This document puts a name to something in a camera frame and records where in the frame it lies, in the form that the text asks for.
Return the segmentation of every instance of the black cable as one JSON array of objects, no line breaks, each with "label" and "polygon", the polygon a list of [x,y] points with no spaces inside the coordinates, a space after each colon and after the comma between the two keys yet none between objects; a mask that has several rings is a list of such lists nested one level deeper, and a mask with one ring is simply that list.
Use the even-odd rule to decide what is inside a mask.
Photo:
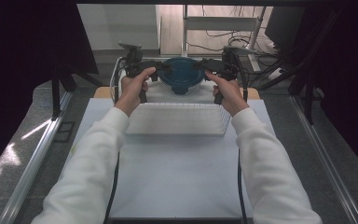
[{"label": "black cable", "polygon": [[267,66],[267,67],[271,67],[271,66],[273,66],[273,64],[275,64],[275,62],[274,62],[274,63],[271,63],[271,64],[263,63],[263,61],[261,61],[262,58],[275,58],[275,59],[277,59],[278,57],[275,56],[275,55],[273,55],[273,54],[262,54],[262,55],[259,55],[259,56],[257,57],[257,61],[258,61],[259,63],[261,63],[261,64],[263,64],[263,65],[265,65],[265,66]]},{"label": "black cable", "polygon": [[256,54],[258,57],[261,57],[261,58],[276,58],[276,59],[279,59],[279,54],[271,54],[271,53],[258,53]]},{"label": "black cable", "polygon": [[242,45],[244,48],[246,48],[249,45],[250,42],[250,36],[246,36],[246,35],[232,35],[229,39],[228,39],[228,45],[231,46],[231,44],[233,42],[245,42],[246,45]]},{"label": "black cable", "polygon": [[250,72],[249,72],[249,70],[247,69],[247,68],[245,68],[245,67],[243,67],[242,68],[244,71],[245,71],[245,73],[248,75],[248,77],[247,78],[245,78],[245,80],[246,80],[246,88],[248,88],[249,87],[249,81],[250,81]]},{"label": "black cable", "polygon": [[248,101],[248,83],[247,83],[245,74],[243,73],[243,71],[244,70],[247,71],[247,69],[243,68],[240,57],[235,53],[235,51],[230,51],[229,53],[233,54],[233,59],[235,60],[235,64],[239,67],[241,81],[242,81],[243,99],[247,102]]},{"label": "black cable", "polygon": [[264,50],[261,49],[260,45],[258,44],[257,40],[255,41],[255,43],[257,44],[258,48],[260,49],[260,52],[267,54]]},{"label": "black cable", "polygon": [[296,46],[292,49],[289,49],[285,52],[280,52],[280,57],[284,57],[285,59],[290,59],[293,57],[292,55],[296,55],[299,51],[303,50],[307,47],[307,45],[310,43],[310,41],[319,34],[319,31],[322,29],[324,25],[324,19],[320,19],[316,22],[316,25],[313,27],[313,29],[306,34],[306,36],[297,41]]},{"label": "black cable", "polygon": [[260,90],[260,87],[262,86],[262,83],[264,83],[264,81],[266,80],[266,79],[268,79],[269,78],[269,76],[263,76],[263,78],[261,78],[260,79],[260,81],[258,81],[258,85],[257,85],[257,90]]},{"label": "black cable", "polygon": [[202,49],[207,49],[207,50],[210,50],[210,51],[220,51],[220,50],[223,50],[223,49],[208,49],[208,48],[205,48],[203,46],[200,46],[200,45],[193,45],[193,44],[189,44],[188,42],[186,42],[189,46],[193,46],[193,47],[197,47],[197,48],[202,48]]},{"label": "black cable", "polygon": [[239,148],[238,148],[238,194],[240,195],[242,223],[247,224],[248,219],[246,217],[245,203],[243,202],[243,195],[242,195],[242,169],[241,169],[240,149]]},{"label": "black cable", "polygon": [[236,7],[236,6],[231,10],[231,12],[228,14],[228,16],[230,16],[231,13],[232,13],[234,10],[237,11],[237,7]]},{"label": "black cable", "polygon": [[233,35],[234,33],[237,33],[238,31],[231,31],[229,33],[224,33],[221,35],[210,35],[207,30],[205,32],[206,32],[206,35],[208,35],[208,36],[223,36],[223,35]]},{"label": "black cable", "polygon": [[237,8],[238,8],[238,6],[234,7],[234,17],[235,17],[235,13],[237,13]]},{"label": "black cable", "polygon": [[248,88],[248,84],[249,84],[249,71],[248,71],[248,69],[246,69],[246,68],[242,68],[241,69],[242,70],[242,73],[241,73],[241,75],[242,75],[242,79],[243,79],[243,81],[242,81],[242,87],[243,88]]},{"label": "black cable", "polygon": [[205,9],[203,8],[203,5],[202,5],[202,16],[207,16],[206,11],[205,11]]},{"label": "black cable", "polygon": [[287,79],[288,77],[293,76],[295,73],[297,73],[298,71],[300,71],[301,69],[304,68],[304,62],[300,63],[299,65],[297,65],[296,67],[293,67],[292,69],[283,72],[280,76],[275,77],[274,79],[272,79],[271,81],[264,83],[263,85],[259,85],[258,90],[266,90],[269,87],[272,87],[273,85],[276,85],[278,83],[280,83],[281,81]]},{"label": "black cable", "polygon": [[283,64],[282,60],[278,58],[278,60],[273,63],[273,64],[269,64],[268,67],[263,70],[262,72],[258,72],[258,73],[250,73],[250,75],[264,75],[268,72],[270,72],[273,68],[276,68],[277,65],[281,65]]},{"label": "black cable", "polygon": [[266,68],[262,73],[258,73],[258,74],[253,74],[253,75],[257,75],[257,77],[255,77],[252,81],[249,82],[249,87],[253,87],[253,83],[262,78],[262,77],[266,77],[269,76],[269,72],[277,69],[278,67],[280,67],[282,65],[282,60],[278,60],[275,63],[273,63],[271,66],[269,66],[268,68]]},{"label": "black cable", "polygon": [[113,199],[115,199],[116,188],[117,188],[117,178],[118,178],[118,162],[119,161],[120,161],[120,153],[118,153],[118,155],[117,155],[117,165],[116,165],[116,169],[115,169],[115,177],[113,179],[112,192],[110,194],[109,203],[107,204],[106,213],[105,213],[105,219],[103,221],[103,224],[108,223],[110,209],[112,208],[112,202],[113,202]]}]

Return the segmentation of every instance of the wire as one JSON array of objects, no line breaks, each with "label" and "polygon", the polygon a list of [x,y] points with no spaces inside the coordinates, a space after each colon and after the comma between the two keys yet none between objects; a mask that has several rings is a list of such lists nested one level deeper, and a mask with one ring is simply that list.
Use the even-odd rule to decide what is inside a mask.
[{"label": "wire", "polygon": [[210,35],[207,30],[205,32],[206,32],[206,35],[208,35],[208,36],[223,36],[223,35],[232,35],[234,33],[237,33],[238,31],[231,31],[229,33],[225,33],[225,34],[221,34],[221,35]]},{"label": "wire", "polygon": [[202,16],[207,16],[206,11],[205,11],[205,9],[203,8],[203,5],[202,5]]},{"label": "wire", "polygon": [[247,224],[248,219],[245,211],[245,203],[243,202],[242,195],[242,170],[241,170],[241,160],[240,160],[240,149],[238,148],[238,194],[240,196],[241,212],[242,212],[242,223]]},{"label": "wire", "polygon": [[274,63],[272,63],[272,64],[263,63],[263,62],[261,61],[262,58],[275,58],[275,59],[277,59],[277,56],[275,56],[275,55],[273,55],[273,54],[267,54],[267,53],[266,53],[266,54],[259,55],[259,56],[257,57],[257,61],[258,61],[259,63],[261,63],[261,64],[263,64],[263,65],[265,65],[265,66],[267,66],[267,67],[271,67],[271,66],[273,66]]},{"label": "wire", "polygon": [[189,46],[192,46],[192,47],[197,47],[197,48],[201,48],[201,49],[207,49],[207,50],[210,50],[210,51],[220,51],[220,50],[223,50],[223,49],[208,49],[208,48],[205,48],[203,46],[200,46],[200,45],[193,45],[193,44],[189,44],[188,42],[186,42]]},{"label": "wire", "polygon": [[253,74],[253,75],[257,75],[257,77],[255,77],[252,81],[250,81],[249,87],[253,87],[253,84],[255,81],[257,81],[260,78],[265,78],[266,76],[269,76],[271,71],[277,69],[281,65],[282,65],[282,60],[278,60],[277,62],[273,63],[271,66],[266,68],[262,73]]},{"label": "wire", "polygon": [[233,35],[229,40],[228,40],[228,45],[232,46],[231,44],[233,42],[241,42],[242,43],[242,48],[246,48],[249,45],[251,37],[250,36],[246,36],[246,35]]},{"label": "wire", "polygon": [[325,19],[318,20],[313,29],[309,33],[307,33],[304,38],[298,41],[294,48],[289,49],[287,51],[280,50],[278,56],[283,60],[290,62],[290,60],[292,60],[293,57],[296,56],[299,52],[302,52],[309,45],[312,38],[314,38],[319,33],[319,31],[323,27],[324,21]]},{"label": "wire", "polygon": [[118,80],[120,79],[120,72],[121,69],[125,67],[125,65],[118,68],[121,64],[121,62],[125,61],[126,58],[120,58],[117,60],[114,73],[110,79],[109,87],[110,87],[110,96],[112,97],[112,101],[115,104],[118,100]]},{"label": "wire", "polygon": [[231,10],[231,12],[228,14],[228,16],[230,16],[231,13],[232,13],[234,10],[236,11],[236,10],[237,10],[237,7],[234,7],[234,8]]},{"label": "wire", "polygon": [[246,69],[246,73],[248,74],[248,80],[247,80],[246,88],[248,88],[249,87],[249,82],[251,81],[251,73],[248,71],[248,69]]},{"label": "wire", "polygon": [[257,44],[259,50],[264,53],[264,54],[269,54],[269,53],[266,53],[264,50],[261,49],[260,45],[258,44],[257,40],[255,41],[255,43]]},{"label": "wire", "polygon": [[263,78],[261,78],[261,80],[258,82],[258,85],[257,85],[258,90],[260,89],[261,84],[264,83],[267,78],[269,78],[269,76],[263,76]]},{"label": "wire", "polygon": [[103,224],[107,224],[108,220],[109,220],[109,214],[110,214],[110,209],[112,208],[112,202],[115,199],[115,195],[116,195],[116,189],[117,189],[117,178],[118,178],[118,163],[120,161],[120,153],[117,154],[117,164],[116,164],[116,169],[115,169],[115,177],[113,179],[113,187],[112,187],[112,192],[110,194],[110,199],[109,199],[109,203],[107,204],[106,207],[106,213],[105,213],[105,218],[103,221]]}]

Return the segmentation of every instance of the white sleeve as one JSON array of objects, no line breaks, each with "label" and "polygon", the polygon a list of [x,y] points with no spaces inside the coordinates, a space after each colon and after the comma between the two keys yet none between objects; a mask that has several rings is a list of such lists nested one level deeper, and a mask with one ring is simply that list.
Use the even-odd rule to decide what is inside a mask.
[{"label": "white sleeve", "polygon": [[322,223],[281,142],[252,108],[232,119],[256,224]]},{"label": "white sleeve", "polygon": [[115,107],[91,126],[32,223],[103,223],[128,126],[127,115]]}]

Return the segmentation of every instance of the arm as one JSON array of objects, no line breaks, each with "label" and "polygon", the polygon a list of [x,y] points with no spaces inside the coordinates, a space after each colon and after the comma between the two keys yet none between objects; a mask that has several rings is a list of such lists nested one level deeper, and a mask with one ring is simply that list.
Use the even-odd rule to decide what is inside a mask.
[{"label": "arm", "polygon": [[263,224],[322,223],[281,142],[242,99],[237,81],[206,72],[224,95],[222,106],[233,116],[241,169],[254,222]]},{"label": "arm", "polygon": [[129,116],[140,104],[139,92],[147,90],[145,80],[154,71],[147,69],[134,79],[123,77],[124,91],[117,104],[77,143],[74,156],[43,201],[43,212],[34,218],[34,224],[103,223]]}]

